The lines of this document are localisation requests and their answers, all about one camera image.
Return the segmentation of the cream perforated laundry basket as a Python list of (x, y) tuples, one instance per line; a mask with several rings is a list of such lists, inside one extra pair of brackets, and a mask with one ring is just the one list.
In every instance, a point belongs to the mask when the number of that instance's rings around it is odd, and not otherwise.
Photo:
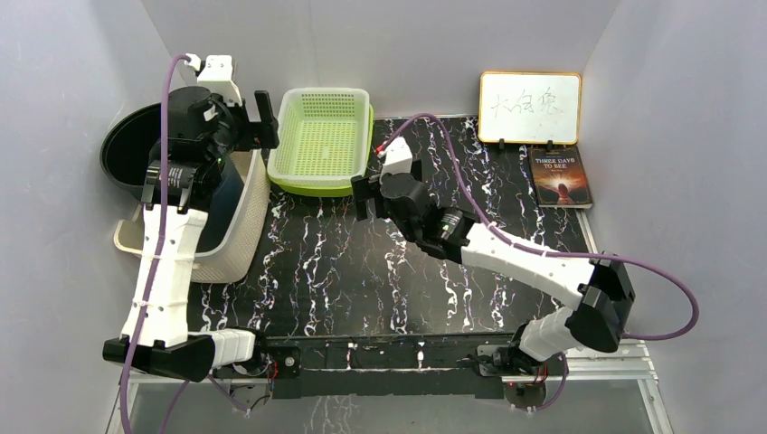
[[(229, 284), (244, 278), (258, 248), (266, 221), (270, 201), (270, 180), (261, 151), (234, 153), (232, 163), (225, 168), (236, 169), (243, 181), (241, 196), (232, 219), (223, 231), (219, 243), (202, 249), (199, 237), (198, 251), (194, 255), (187, 287), (194, 284)], [(114, 246), (127, 254), (142, 259), (144, 233), (144, 206), (140, 204), (130, 220), (118, 221), (113, 233)]]

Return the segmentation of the aluminium base frame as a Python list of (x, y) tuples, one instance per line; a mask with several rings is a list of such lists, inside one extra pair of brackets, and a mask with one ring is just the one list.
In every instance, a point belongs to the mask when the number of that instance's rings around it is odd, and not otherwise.
[(532, 375), (504, 373), (483, 377), (471, 373), (458, 352), (490, 348), (492, 334), (457, 335), (364, 335), (331, 336), (322, 341), (311, 337), (292, 337), (272, 346), (297, 349), (298, 362), (285, 361), (272, 381), (261, 368), (255, 374), (240, 374), (227, 368), (205, 380), (229, 401), (235, 413), (250, 417), (256, 405), (270, 400), (270, 392), (260, 398), (243, 394), (256, 386), (278, 388), (281, 399), (309, 396), (431, 396), (466, 395), (474, 392), (480, 399), (495, 399), (498, 391), (507, 387), (542, 388), (551, 383), (554, 391), (541, 398), (552, 405), (567, 381), (636, 381), (642, 394), (649, 424), (654, 433), (671, 432), (668, 415), (658, 391), (658, 376), (642, 340), (628, 340), (615, 353), (602, 353), (588, 348), (573, 348), (548, 362), (551, 372), (536, 380)]

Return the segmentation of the book Three Days to See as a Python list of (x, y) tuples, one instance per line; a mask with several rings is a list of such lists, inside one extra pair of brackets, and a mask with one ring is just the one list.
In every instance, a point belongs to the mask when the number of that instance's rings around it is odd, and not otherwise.
[(591, 189), (577, 146), (551, 149), (530, 146), (528, 160), (539, 207), (590, 209), (593, 206)]

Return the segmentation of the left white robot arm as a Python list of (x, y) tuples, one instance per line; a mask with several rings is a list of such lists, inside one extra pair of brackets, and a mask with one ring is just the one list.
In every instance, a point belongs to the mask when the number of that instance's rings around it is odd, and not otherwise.
[(262, 332), (193, 332), (187, 322), (190, 287), (243, 278), (260, 242), (270, 200), (261, 153), (279, 139), (269, 93), (254, 97), (258, 121), (243, 104), (182, 87), (119, 121), (104, 140), (104, 174), (139, 202), (113, 241), (140, 261), (128, 318), (103, 346), (106, 361), (189, 382), (228, 365), (249, 376), (269, 368)]

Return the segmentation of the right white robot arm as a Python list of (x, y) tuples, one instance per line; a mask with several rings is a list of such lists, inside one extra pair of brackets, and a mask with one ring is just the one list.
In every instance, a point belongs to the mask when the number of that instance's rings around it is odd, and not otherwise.
[(472, 355), (480, 366), (534, 373), (545, 361), (576, 347), (618, 350), (635, 293), (625, 267), (613, 259), (565, 258), (561, 252), (486, 227), (476, 214), (436, 204), (413, 172), (351, 179), (358, 220), (367, 203), (400, 234), (435, 259), (488, 269), (557, 299), (554, 313), (515, 331), (511, 344)]

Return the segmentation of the small whiteboard yellow frame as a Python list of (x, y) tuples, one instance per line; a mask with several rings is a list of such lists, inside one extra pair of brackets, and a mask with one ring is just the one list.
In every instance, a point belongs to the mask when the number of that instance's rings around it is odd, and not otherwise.
[(486, 71), (479, 82), (478, 139), (575, 145), (581, 101), (582, 77), (577, 73)]

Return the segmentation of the large dark blue bucket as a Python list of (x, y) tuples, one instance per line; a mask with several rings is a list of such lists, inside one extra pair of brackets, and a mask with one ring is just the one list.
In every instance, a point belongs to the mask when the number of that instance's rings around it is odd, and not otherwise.
[[(100, 163), (113, 184), (141, 198), (146, 170), (159, 158), (160, 105), (145, 106), (123, 118), (102, 143)], [(207, 252), (223, 241), (235, 214), (243, 180), (228, 156), (223, 159), (222, 181), (215, 190), (208, 220), (196, 251)]]

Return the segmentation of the green and white strainer basket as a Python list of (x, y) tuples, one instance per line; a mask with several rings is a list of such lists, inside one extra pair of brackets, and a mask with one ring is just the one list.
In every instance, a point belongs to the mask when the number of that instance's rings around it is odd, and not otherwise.
[(273, 184), (307, 197), (352, 194), (351, 180), (365, 173), (372, 141), (374, 109), (366, 90), (288, 90), (278, 122), (279, 145), (267, 163)]

